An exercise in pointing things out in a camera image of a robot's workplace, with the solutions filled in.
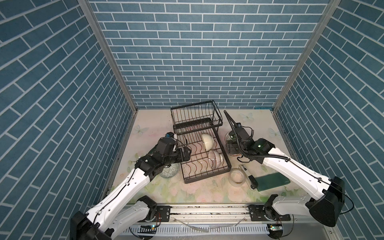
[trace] table surface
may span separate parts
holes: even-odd
[[[229,123],[223,114],[223,126],[218,129],[218,135],[223,143],[225,135],[231,130]],[[243,126],[252,127],[255,131],[253,138],[264,138],[285,154],[289,155],[287,147],[278,131],[270,110],[260,109],[228,109],[227,112],[235,122]],[[156,144],[159,138],[167,132],[173,132],[173,123],[170,110],[139,110],[127,146],[123,153],[113,189],[126,178],[134,167],[135,162],[147,154]],[[232,168],[238,168],[241,164],[236,157],[228,155]],[[259,177],[276,172],[256,161],[245,164],[254,177]],[[262,192],[252,191],[247,183],[241,187],[233,187],[229,181],[229,172],[185,184],[182,171],[172,178],[166,179],[160,175],[141,189],[130,201],[135,203],[138,198],[148,195],[157,203],[202,203],[202,202],[265,202],[271,194],[283,196],[302,196],[306,192],[294,182],[288,185],[268,189]]]

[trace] brick wall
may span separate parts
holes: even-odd
[[[383,12],[342,0],[277,112],[299,160],[344,179],[356,209],[338,227],[351,240],[384,233]]]
[[[328,0],[90,2],[139,108],[271,108]]]
[[[132,115],[76,0],[0,1],[0,239],[58,239]]]

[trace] black wire dish rack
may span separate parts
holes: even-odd
[[[171,115],[174,133],[180,140],[178,144],[192,150],[190,160],[181,163],[184,183],[196,182],[231,170],[231,163],[217,133],[219,126],[223,125],[223,118],[215,101],[173,107]],[[211,135],[214,139],[211,150],[223,155],[224,161],[216,169],[209,165],[209,151],[205,149],[202,134]]]

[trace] green notebook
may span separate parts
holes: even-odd
[[[274,187],[283,186],[291,182],[287,177],[285,177],[283,174],[279,172],[268,174],[261,177],[256,177],[255,179],[258,183],[257,190],[259,192],[267,189],[271,189]]]

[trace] patterned bowl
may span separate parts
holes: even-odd
[[[179,172],[179,168],[180,167],[178,163],[171,164],[170,167],[163,169],[163,171],[160,173],[160,176],[162,178],[171,178]]]
[[[223,163],[223,161],[224,161],[223,156],[218,152],[213,150],[208,152],[208,162],[212,170],[215,170],[216,168],[218,168],[220,164]]]

